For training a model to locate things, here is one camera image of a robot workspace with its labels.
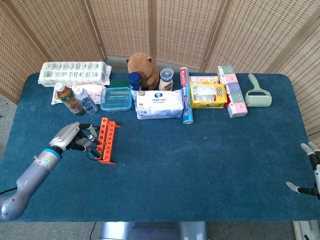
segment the plastic water bottle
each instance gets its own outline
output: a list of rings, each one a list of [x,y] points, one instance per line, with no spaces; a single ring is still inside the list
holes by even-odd
[[[98,111],[98,106],[85,89],[77,86],[72,90],[75,98],[88,114],[95,114]]]

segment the stuffed toy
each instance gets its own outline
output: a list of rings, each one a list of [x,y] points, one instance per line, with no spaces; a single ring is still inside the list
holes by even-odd
[[[154,90],[159,83],[159,69],[152,57],[143,52],[136,52],[126,59],[129,73],[140,75],[140,85],[142,88]]]

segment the orange test tube rack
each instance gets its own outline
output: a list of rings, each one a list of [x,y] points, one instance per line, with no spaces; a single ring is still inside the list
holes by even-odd
[[[100,144],[96,148],[102,156],[102,159],[98,160],[102,164],[115,164],[111,162],[111,153],[116,128],[120,128],[120,126],[115,121],[109,121],[107,117],[102,118],[98,138]]]

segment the small bottle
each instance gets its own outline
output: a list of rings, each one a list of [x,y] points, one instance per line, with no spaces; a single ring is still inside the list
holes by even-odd
[[[84,108],[87,114],[95,114],[98,111],[98,106],[92,100],[87,90],[76,86],[74,89],[74,96],[79,104]]]
[[[170,67],[166,67],[161,70],[160,72],[160,83],[159,83],[159,90],[160,91],[172,91],[174,87],[174,81],[172,77],[174,76],[174,70]]]
[[[75,94],[71,88],[65,87],[61,82],[54,85],[58,98],[67,106],[67,108],[77,116],[85,114],[85,110],[75,98]]]

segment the table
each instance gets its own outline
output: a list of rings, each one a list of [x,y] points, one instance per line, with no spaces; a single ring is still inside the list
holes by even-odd
[[[112,73],[112,81],[127,73]],[[191,73],[209,75],[209,73]],[[64,126],[116,121],[112,160],[104,165],[84,152],[67,151],[31,198],[23,222],[302,221],[319,219],[315,197],[297,194],[291,181],[312,186],[313,171],[300,143],[308,141],[290,80],[256,74],[272,95],[271,107],[249,108],[229,118],[226,109],[194,109],[180,118],[138,120],[125,112],[75,116],[51,105],[53,88],[28,77],[0,166],[1,190],[49,146]],[[252,87],[237,74],[242,93]],[[179,74],[174,74],[179,88]]]

